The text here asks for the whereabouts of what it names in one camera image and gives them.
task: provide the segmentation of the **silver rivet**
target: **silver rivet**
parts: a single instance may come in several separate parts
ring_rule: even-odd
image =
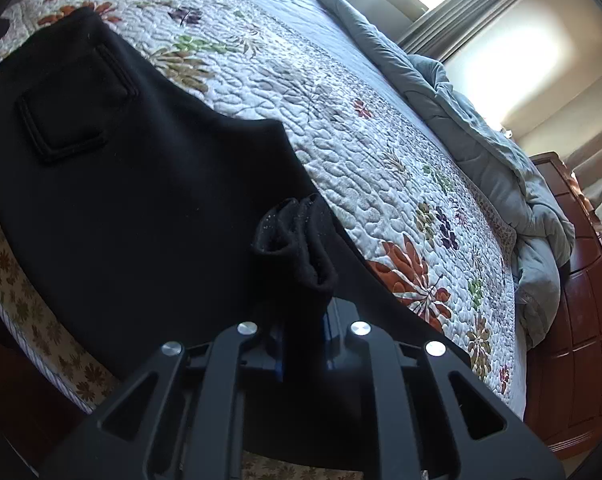
[[[368,335],[372,327],[365,321],[355,321],[350,325],[350,331],[354,335]]]
[[[432,356],[439,357],[446,353],[446,346],[441,341],[430,341],[425,346],[425,351]]]
[[[239,323],[238,327],[236,327],[236,332],[241,335],[254,335],[257,333],[258,329],[259,327],[256,323],[253,323],[252,321],[243,321],[242,323]]]
[[[181,343],[177,343],[176,341],[168,341],[161,347],[161,352],[169,357],[179,355],[182,350],[183,346],[181,346]]]

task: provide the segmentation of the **triangular cutout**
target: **triangular cutout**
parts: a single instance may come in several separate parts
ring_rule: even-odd
[[[103,421],[103,430],[132,442],[139,431],[158,380],[157,374],[148,375]]]
[[[449,380],[472,439],[479,440],[504,429],[505,421],[461,374],[453,372],[449,375]]]

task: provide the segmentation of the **brown wooden furniture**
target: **brown wooden furniture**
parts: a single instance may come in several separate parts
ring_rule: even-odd
[[[602,436],[602,224],[556,153],[532,160],[574,224],[576,243],[560,269],[556,319],[528,352],[524,420],[565,459],[593,448]]]

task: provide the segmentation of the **teal blanket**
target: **teal blanket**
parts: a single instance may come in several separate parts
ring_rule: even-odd
[[[472,103],[455,91],[444,66],[411,56],[388,40],[345,0],[318,0],[332,12],[358,47],[446,145],[459,168],[517,231],[512,274],[515,301],[537,345],[559,305],[558,267],[574,247],[574,227],[523,150],[490,128]]]

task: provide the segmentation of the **floral quilt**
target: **floral quilt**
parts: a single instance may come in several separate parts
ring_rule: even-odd
[[[298,158],[406,308],[469,352],[504,402],[516,365],[514,231],[405,115],[338,59],[250,0],[23,0],[0,60],[90,7],[157,70],[214,110],[283,123]],[[0,314],[39,369],[90,411],[115,384],[55,319],[0,227]],[[245,456],[246,478],[355,479]]]

